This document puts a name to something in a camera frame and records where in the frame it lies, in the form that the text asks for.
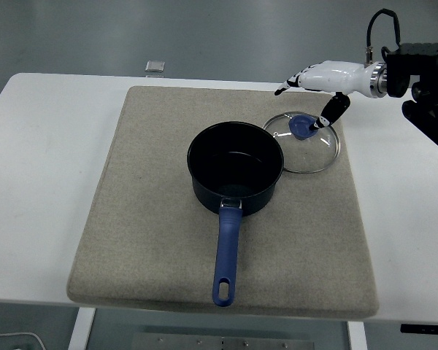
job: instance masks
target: black cable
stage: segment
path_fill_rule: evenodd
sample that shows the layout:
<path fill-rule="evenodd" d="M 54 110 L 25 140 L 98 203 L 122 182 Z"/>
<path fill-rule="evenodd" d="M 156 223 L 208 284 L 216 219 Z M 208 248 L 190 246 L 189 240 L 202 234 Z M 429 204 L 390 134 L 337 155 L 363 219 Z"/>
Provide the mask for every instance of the black cable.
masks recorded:
<path fill-rule="evenodd" d="M 399 20 L 397 18 L 397 14 L 394 11 L 391 11 L 390 9 L 381 9 L 377 13 L 374 14 L 372 19 L 370 20 L 370 23 L 368 25 L 368 29 L 366 30 L 366 46 L 372 46 L 372 26 L 374 21 L 377 19 L 377 17 L 381 14 L 388 15 L 393 18 L 394 22 L 394 35 L 396 36 L 396 44 L 399 48 L 401 46 L 401 29 L 399 28 Z"/>
<path fill-rule="evenodd" d="M 387 53 L 390 53 L 391 51 L 386 47 L 386 46 L 383 46 L 382 48 L 381 48 L 381 56 L 383 57 L 383 60 L 386 62 L 386 54 Z"/>

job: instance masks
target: white cable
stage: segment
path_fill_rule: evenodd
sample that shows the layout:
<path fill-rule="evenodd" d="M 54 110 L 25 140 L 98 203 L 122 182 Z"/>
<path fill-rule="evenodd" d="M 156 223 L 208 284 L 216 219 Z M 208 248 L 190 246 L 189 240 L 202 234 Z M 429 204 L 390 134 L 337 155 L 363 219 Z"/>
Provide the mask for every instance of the white cable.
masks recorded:
<path fill-rule="evenodd" d="M 39 341 L 39 344 L 42 347 L 42 350 L 46 350 L 43 342 L 41 341 L 41 338 L 39 338 L 39 336 L 35 333 L 31 333 L 31 332 L 3 333 L 3 334 L 0 334 L 0 337 L 10 337 L 13 335 L 31 335 L 31 336 L 35 337 L 37 339 L 37 341 Z"/>

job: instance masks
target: white robotic hand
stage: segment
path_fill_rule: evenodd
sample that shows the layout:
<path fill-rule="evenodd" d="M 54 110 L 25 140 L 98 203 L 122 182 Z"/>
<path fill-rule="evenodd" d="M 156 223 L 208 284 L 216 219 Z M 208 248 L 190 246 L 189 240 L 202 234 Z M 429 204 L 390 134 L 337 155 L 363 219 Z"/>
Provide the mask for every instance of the white robotic hand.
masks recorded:
<path fill-rule="evenodd" d="M 277 96 L 294 87 L 344 95 L 358 91 L 366 97 L 378 98 L 386 94 L 385 84 L 383 62 L 374 62 L 365 67 L 359 63 L 324 61 L 295 74 L 282 83 L 274 94 Z"/>
<path fill-rule="evenodd" d="M 310 126 L 310 130 L 316 130 L 339 119 L 350 105 L 348 94 L 358 91 L 370 98 L 386 95 L 385 64 L 374 62 L 365 67 L 359 63 L 324 61 L 309 66 L 287 79 L 274 94 L 278 96 L 289 88 L 336 93 L 315 124 Z"/>

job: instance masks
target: metal plate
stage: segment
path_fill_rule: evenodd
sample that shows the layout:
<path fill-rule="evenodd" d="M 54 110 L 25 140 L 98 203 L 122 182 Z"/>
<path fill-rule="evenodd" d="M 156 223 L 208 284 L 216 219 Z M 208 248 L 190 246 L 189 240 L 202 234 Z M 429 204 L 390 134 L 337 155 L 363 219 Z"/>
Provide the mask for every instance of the metal plate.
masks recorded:
<path fill-rule="evenodd" d="M 313 350 L 312 341 L 138 332 L 132 350 Z"/>

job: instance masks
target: blue pan handle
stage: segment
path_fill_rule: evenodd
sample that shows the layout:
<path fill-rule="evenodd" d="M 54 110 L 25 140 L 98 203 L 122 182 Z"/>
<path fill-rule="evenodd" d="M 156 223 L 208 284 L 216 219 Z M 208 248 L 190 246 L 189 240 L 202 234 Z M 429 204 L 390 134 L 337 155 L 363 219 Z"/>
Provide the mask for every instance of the blue pan handle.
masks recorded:
<path fill-rule="evenodd" d="M 235 296 L 235 275 L 237 273 L 237 253 L 242 210 L 230 206 L 219 209 L 219 239 L 216 254 L 212 300 L 217 306 L 229 306 Z M 219 289 L 227 291 L 226 298 Z"/>

